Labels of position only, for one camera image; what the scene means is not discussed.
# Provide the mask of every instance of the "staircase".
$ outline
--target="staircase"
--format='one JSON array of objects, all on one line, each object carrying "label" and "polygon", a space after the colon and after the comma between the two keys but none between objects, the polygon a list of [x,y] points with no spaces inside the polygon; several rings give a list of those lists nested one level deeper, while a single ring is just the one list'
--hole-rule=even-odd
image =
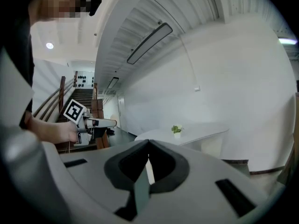
[{"label": "staircase", "polygon": [[[74,99],[80,104],[84,105],[87,109],[92,108],[92,99],[93,99],[93,89],[75,89],[75,91],[72,93],[70,98],[67,100],[65,103],[61,113],[59,114],[59,117],[56,121],[56,123],[63,123],[67,122],[67,118],[64,116],[64,112],[70,101]],[[64,154],[66,153],[66,149],[68,147],[68,142],[67,143],[61,143],[55,145],[56,149],[59,154]],[[73,144],[70,145],[70,152],[82,152],[82,151],[89,151],[89,150],[95,150],[97,149],[96,144],[90,144],[87,146],[78,146],[74,147]]]},{"label": "staircase", "polygon": [[93,99],[93,89],[75,89],[71,97],[65,103],[56,123],[67,122],[67,118],[64,116],[66,107],[69,105],[70,101],[74,99],[80,104],[84,105],[87,109],[92,108],[92,99]]}]

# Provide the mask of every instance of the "stair railing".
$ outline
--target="stair railing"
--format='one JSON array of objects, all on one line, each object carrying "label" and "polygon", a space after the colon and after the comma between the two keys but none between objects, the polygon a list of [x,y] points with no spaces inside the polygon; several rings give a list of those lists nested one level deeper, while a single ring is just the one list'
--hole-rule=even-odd
[{"label": "stair railing", "polygon": [[40,120],[43,120],[43,118],[46,116],[44,121],[48,121],[50,116],[52,115],[53,111],[58,105],[59,114],[62,111],[63,104],[64,104],[64,96],[69,92],[69,90],[73,87],[76,87],[76,81],[77,81],[78,72],[76,71],[75,76],[73,79],[69,80],[65,83],[65,76],[61,77],[60,81],[60,87],[54,91],[53,94],[51,94],[42,104],[41,106],[34,112],[33,117],[36,117],[41,110],[46,106],[46,104],[53,98],[53,100],[49,103],[47,108],[44,110],[42,115],[39,117]]}]

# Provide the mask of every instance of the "black slot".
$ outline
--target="black slot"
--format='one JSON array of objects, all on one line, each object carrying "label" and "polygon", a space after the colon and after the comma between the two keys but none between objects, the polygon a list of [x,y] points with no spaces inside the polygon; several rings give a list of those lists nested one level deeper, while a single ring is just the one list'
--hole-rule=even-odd
[{"label": "black slot", "polygon": [[85,159],[77,159],[74,161],[64,162],[64,165],[66,168],[74,167],[83,163],[86,163],[87,161]]},{"label": "black slot", "polygon": [[239,217],[244,216],[256,207],[229,179],[219,180],[215,183]]}]

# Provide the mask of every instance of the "green plant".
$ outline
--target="green plant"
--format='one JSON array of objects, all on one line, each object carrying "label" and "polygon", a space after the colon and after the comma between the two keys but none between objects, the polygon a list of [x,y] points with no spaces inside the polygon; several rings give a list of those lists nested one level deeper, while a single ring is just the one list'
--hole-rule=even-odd
[{"label": "green plant", "polygon": [[178,125],[178,126],[174,125],[171,128],[171,131],[173,131],[173,133],[180,133],[180,132],[182,132],[182,130],[183,130],[183,127],[181,125]]}]

